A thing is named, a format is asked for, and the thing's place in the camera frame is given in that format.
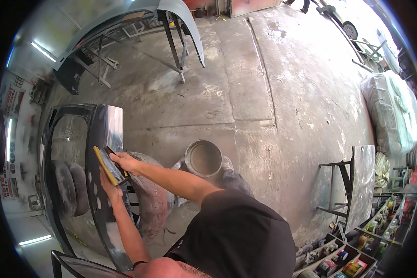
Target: shoe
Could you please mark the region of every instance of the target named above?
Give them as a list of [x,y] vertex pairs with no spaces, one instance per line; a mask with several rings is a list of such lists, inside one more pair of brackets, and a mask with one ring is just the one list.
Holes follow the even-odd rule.
[[233,165],[232,161],[226,156],[222,157],[222,168],[224,169],[224,171],[234,169],[234,165]]

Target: sanding block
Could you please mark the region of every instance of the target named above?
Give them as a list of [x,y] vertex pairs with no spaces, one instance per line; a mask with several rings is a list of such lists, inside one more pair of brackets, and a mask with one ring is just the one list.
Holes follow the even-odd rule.
[[106,146],[102,149],[99,149],[98,147],[94,146],[93,150],[94,153],[96,153],[97,159],[104,169],[104,172],[107,174],[110,182],[114,186],[117,186],[128,180],[129,176],[127,171],[122,169],[119,164],[110,159],[110,153],[114,153],[110,147]]

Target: fluorescent light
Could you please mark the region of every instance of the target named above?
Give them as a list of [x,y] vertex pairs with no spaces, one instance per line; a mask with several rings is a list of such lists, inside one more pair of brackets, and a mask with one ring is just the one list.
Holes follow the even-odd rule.
[[30,243],[34,243],[34,242],[39,242],[39,241],[48,239],[50,237],[51,237],[51,235],[49,234],[49,235],[44,236],[44,237],[39,237],[39,238],[36,238],[36,239],[32,239],[32,240],[28,240],[28,241],[25,241],[25,242],[21,242],[21,243],[19,243],[19,245],[25,245],[25,244],[30,244]]
[[14,51],[14,46],[12,46],[11,53],[9,53],[8,62],[6,62],[6,67],[9,65],[9,61],[11,60],[12,52]]
[[56,60],[54,60],[53,57],[51,57],[48,53],[46,53],[46,51],[44,51],[42,48],[40,48],[34,42],[31,42],[31,44],[32,44],[33,47],[35,47],[37,50],[39,50],[41,53],[43,53],[46,57],[50,58],[51,61],[53,61],[54,63],[56,62]]
[[9,118],[8,123],[8,134],[6,134],[6,161],[9,162],[9,155],[10,155],[10,144],[11,144],[11,125],[12,125],[12,119]]

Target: hand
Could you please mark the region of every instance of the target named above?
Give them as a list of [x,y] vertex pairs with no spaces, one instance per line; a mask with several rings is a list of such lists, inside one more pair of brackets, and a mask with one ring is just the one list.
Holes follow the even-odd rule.
[[110,202],[117,202],[119,199],[122,200],[122,189],[120,186],[114,186],[110,179],[108,179],[107,174],[104,169],[99,166],[100,169],[100,185],[104,188],[105,192],[110,198]]
[[110,153],[110,159],[118,163],[122,167],[122,169],[130,172],[135,176],[140,175],[139,169],[141,165],[144,164],[143,162],[140,162],[139,160],[133,158],[128,153],[116,153],[116,155]]

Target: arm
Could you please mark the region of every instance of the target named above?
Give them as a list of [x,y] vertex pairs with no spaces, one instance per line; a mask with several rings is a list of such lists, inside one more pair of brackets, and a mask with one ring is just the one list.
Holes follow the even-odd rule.
[[117,153],[117,156],[110,154],[110,158],[131,174],[143,176],[171,193],[199,205],[208,194],[223,190],[191,173],[147,164],[127,153]]
[[123,204],[122,189],[119,186],[113,186],[102,169],[100,169],[100,184],[110,199],[122,244],[131,262],[151,261],[150,253],[145,249],[139,231]]

